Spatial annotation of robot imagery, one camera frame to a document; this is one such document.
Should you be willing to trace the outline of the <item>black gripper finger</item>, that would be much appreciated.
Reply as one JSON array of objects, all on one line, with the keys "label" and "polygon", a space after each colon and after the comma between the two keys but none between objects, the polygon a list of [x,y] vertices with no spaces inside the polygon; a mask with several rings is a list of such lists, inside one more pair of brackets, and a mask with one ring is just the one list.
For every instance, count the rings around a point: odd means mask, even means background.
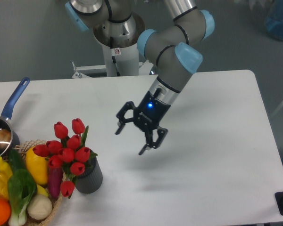
[{"label": "black gripper finger", "polygon": [[146,138],[146,144],[139,151],[138,155],[142,155],[146,150],[150,150],[152,148],[157,149],[157,148],[160,147],[160,145],[162,144],[164,138],[166,137],[166,135],[168,133],[168,129],[158,126],[156,128],[156,131],[157,131],[158,137],[157,137],[156,141],[154,141],[153,140],[153,130],[146,128],[146,130],[144,132],[145,138]]},{"label": "black gripper finger", "polygon": [[119,110],[119,112],[116,114],[116,117],[118,118],[118,129],[116,130],[115,134],[118,135],[121,133],[123,128],[127,123],[133,122],[134,118],[126,118],[125,114],[128,110],[134,110],[136,107],[132,101],[126,102],[123,107]]}]

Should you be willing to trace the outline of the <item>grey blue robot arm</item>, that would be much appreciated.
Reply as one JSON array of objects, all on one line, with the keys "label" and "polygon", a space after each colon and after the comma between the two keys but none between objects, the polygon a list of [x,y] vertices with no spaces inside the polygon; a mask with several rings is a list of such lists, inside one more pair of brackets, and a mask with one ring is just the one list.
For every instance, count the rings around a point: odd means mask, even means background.
[{"label": "grey blue robot arm", "polygon": [[127,102],[117,113],[119,130],[133,122],[144,132],[144,150],[161,145],[167,129],[159,123],[203,60],[192,46],[215,28],[212,15],[193,0],[167,0],[165,5],[174,24],[161,32],[145,29],[129,0],[70,0],[65,5],[75,25],[92,30],[102,46],[108,77],[137,75],[140,56],[158,68],[140,104]]}]

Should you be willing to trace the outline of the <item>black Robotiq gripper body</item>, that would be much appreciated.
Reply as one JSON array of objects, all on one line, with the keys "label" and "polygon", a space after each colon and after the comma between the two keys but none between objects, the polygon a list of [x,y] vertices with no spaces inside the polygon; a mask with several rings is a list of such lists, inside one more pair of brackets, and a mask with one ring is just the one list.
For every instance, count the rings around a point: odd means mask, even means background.
[{"label": "black Robotiq gripper body", "polygon": [[160,93],[161,90],[156,90],[154,94],[148,91],[133,111],[133,122],[143,132],[157,129],[161,119],[171,107],[158,99]]}]

